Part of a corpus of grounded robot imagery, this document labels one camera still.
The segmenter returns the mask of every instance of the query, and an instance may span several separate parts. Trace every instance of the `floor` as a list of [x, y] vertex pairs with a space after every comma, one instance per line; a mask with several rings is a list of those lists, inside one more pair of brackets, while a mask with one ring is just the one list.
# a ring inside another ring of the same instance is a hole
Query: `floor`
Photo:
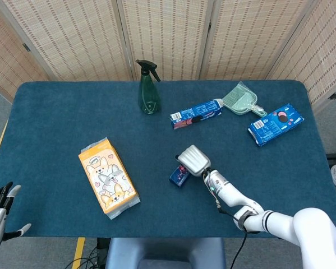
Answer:
[[[11, 104], [0, 96], [0, 136], [8, 118]], [[326, 152], [336, 152], [336, 101], [316, 116]], [[227, 264], [240, 247], [241, 238], [225, 240]], [[65, 268], [74, 258], [77, 238], [18, 238], [0, 246], [0, 269], [3, 268]], [[96, 246], [96, 239], [86, 238], [83, 257]], [[300, 248], [279, 240], [248, 238], [234, 269], [301, 268]]]

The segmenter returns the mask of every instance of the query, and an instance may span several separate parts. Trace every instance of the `table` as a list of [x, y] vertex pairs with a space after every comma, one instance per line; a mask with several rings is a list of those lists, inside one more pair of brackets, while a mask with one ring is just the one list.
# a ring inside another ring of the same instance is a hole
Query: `table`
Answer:
[[[154, 115], [140, 111], [137, 81], [21, 85], [0, 147], [0, 186], [11, 180], [22, 185], [7, 230], [31, 222], [27, 236], [243, 236], [218, 213], [201, 178], [189, 178], [182, 188], [168, 180], [178, 165], [174, 156], [191, 144], [264, 209], [294, 215], [318, 207], [336, 225], [336, 192], [305, 87], [291, 80], [244, 83], [267, 112], [291, 103], [305, 121], [260, 148], [247, 131], [254, 113], [224, 109], [177, 130], [169, 122], [171, 113], [222, 98], [237, 81], [163, 81], [157, 84], [162, 111]], [[101, 211], [78, 158], [104, 137], [141, 199], [114, 220]]]

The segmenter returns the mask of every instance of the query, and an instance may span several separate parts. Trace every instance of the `dustpan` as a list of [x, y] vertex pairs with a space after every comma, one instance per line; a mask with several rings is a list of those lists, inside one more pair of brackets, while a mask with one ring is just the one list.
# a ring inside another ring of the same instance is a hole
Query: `dustpan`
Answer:
[[237, 115], [243, 115], [249, 111], [260, 117], [266, 116], [267, 112], [256, 105], [257, 96], [241, 81], [223, 99], [224, 106]]

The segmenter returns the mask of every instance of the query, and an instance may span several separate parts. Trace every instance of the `woven screen panel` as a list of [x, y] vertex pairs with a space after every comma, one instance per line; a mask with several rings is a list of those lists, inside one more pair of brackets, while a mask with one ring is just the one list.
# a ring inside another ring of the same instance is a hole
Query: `woven screen panel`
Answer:
[[303, 82], [311, 104], [336, 84], [336, 0], [317, 3], [271, 78]]
[[59, 80], [129, 80], [110, 0], [3, 0]]
[[[209, 0], [121, 0], [133, 60], [158, 65], [162, 80], [194, 80]], [[140, 68], [135, 64], [136, 77]]]
[[12, 101], [22, 83], [35, 80], [47, 80], [47, 76], [0, 16], [0, 93]]
[[202, 79], [264, 79], [308, 1], [222, 1]]

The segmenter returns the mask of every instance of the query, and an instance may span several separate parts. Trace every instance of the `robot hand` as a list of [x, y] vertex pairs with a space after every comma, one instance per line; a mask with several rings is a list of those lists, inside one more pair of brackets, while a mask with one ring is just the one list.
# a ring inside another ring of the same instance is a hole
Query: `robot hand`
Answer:
[[7, 215], [10, 213], [13, 200], [21, 189], [20, 185], [12, 187], [13, 182], [9, 182], [4, 187], [0, 188], [0, 244], [2, 241], [7, 241], [15, 237], [22, 236], [31, 227], [31, 224], [26, 224], [23, 228], [18, 231], [13, 231], [11, 233], [5, 233], [4, 227], [6, 225]]

